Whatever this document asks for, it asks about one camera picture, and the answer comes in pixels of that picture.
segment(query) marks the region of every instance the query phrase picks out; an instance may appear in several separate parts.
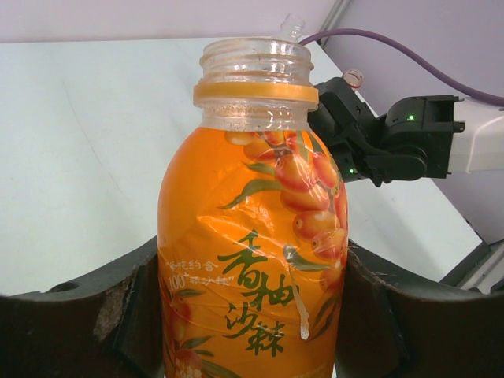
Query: bottle label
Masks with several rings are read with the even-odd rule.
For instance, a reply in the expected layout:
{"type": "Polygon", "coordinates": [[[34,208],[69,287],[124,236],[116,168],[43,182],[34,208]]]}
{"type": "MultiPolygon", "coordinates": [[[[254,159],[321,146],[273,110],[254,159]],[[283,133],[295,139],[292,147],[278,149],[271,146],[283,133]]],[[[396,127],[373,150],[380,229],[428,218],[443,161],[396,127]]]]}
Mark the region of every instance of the bottle label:
{"type": "Polygon", "coordinates": [[[199,128],[159,202],[165,374],[329,378],[347,196],[311,132],[199,128]]]}

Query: purple wall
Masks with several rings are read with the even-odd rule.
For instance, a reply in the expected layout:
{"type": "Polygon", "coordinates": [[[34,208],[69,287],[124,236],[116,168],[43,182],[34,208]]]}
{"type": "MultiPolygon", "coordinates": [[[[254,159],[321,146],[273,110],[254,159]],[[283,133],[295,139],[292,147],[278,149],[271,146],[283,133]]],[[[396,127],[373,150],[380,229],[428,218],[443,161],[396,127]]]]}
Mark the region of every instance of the purple wall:
{"type": "MultiPolygon", "coordinates": [[[[504,96],[504,1],[353,0],[338,25],[396,39],[456,80],[504,96]]],[[[384,113],[412,95],[456,94],[399,52],[362,37],[332,37],[344,71],[364,73],[361,93],[384,113]]],[[[454,174],[436,183],[489,243],[504,239],[504,172],[454,174]]]]}
{"type": "Polygon", "coordinates": [[[271,35],[288,13],[318,32],[335,0],[2,0],[0,42],[271,35]]]}

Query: yellow bottle ring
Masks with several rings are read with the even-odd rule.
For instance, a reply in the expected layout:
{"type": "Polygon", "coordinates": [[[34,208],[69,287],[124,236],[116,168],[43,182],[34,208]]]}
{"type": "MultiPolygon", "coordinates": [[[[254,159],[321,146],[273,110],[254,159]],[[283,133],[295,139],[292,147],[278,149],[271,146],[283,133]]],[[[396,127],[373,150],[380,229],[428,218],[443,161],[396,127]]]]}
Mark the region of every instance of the yellow bottle ring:
{"type": "Polygon", "coordinates": [[[263,98],[288,100],[318,105],[318,89],[284,83],[223,82],[200,83],[195,86],[193,101],[198,104],[204,98],[263,98]]]}

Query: orange juice bottle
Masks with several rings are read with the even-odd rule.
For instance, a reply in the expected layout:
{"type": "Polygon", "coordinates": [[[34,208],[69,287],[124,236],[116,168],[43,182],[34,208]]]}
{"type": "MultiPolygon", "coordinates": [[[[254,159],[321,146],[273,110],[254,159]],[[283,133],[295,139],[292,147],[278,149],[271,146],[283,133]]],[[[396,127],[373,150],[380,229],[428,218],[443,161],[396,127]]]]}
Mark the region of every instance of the orange juice bottle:
{"type": "Polygon", "coordinates": [[[280,39],[204,50],[202,123],[159,198],[167,378],[332,375],[347,196],[306,121],[310,58],[280,39]]]}

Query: orange berry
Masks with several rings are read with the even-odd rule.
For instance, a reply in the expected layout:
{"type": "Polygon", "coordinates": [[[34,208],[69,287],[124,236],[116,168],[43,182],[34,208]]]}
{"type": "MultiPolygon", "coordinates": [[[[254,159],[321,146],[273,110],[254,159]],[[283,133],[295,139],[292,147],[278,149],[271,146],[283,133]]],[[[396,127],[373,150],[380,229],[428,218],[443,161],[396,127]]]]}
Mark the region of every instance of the orange berry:
{"type": "Polygon", "coordinates": [[[279,146],[285,140],[284,132],[263,132],[262,135],[273,146],[279,146]]]}
{"type": "Polygon", "coordinates": [[[318,179],[326,187],[335,187],[338,183],[338,173],[332,167],[331,159],[321,152],[313,154],[313,167],[318,179]]]}
{"type": "Polygon", "coordinates": [[[306,211],[294,218],[294,233],[311,242],[321,232],[334,232],[339,227],[338,217],[330,211],[306,211]]]}
{"type": "Polygon", "coordinates": [[[319,281],[322,291],[326,293],[335,293],[343,288],[343,281],[345,277],[345,265],[337,261],[334,265],[325,269],[321,273],[321,280],[319,281]]]}
{"type": "Polygon", "coordinates": [[[325,261],[337,261],[343,253],[343,244],[347,234],[342,228],[332,233],[319,234],[312,242],[312,251],[325,261]]]}
{"type": "Polygon", "coordinates": [[[169,333],[176,341],[181,341],[186,335],[187,326],[191,321],[191,308],[178,295],[174,295],[169,309],[169,333]]]}
{"type": "Polygon", "coordinates": [[[230,144],[236,146],[246,146],[254,141],[254,132],[224,132],[224,137],[230,144]]]}
{"type": "Polygon", "coordinates": [[[294,154],[299,154],[298,134],[295,131],[285,132],[285,143],[294,154]]]}
{"type": "Polygon", "coordinates": [[[342,184],[337,197],[334,197],[334,212],[338,216],[341,228],[348,232],[347,189],[342,184]]]}
{"type": "Polygon", "coordinates": [[[315,184],[309,164],[299,155],[288,154],[275,165],[276,180],[289,191],[308,191],[315,184]]]}
{"type": "Polygon", "coordinates": [[[287,210],[293,213],[312,210],[325,211],[329,209],[330,205],[328,192],[319,185],[312,187],[306,193],[282,191],[280,201],[287,210]]]}
{"type": "Polygon", "coordinates": [[[347,266],[347,261],[348,261],[348,238],[346,238],[345,243],[343,243],[341,265],[347,266]]]}
{"type": "Polygon", "coordinates": [[[190,349],[179,349],[175,352],[175,365],[177,368],[182,368],[184,372],[187,368],[201,372],[203,367],[202,359],[196,352],[190,349]]]}
{"type": "Polygon", "coordinates": [[[255,137],[252,143],[244,146],[243,153],[254,161],[270,162],[276,160],[275,150],[265,140],[258,137],[255,137]]]}

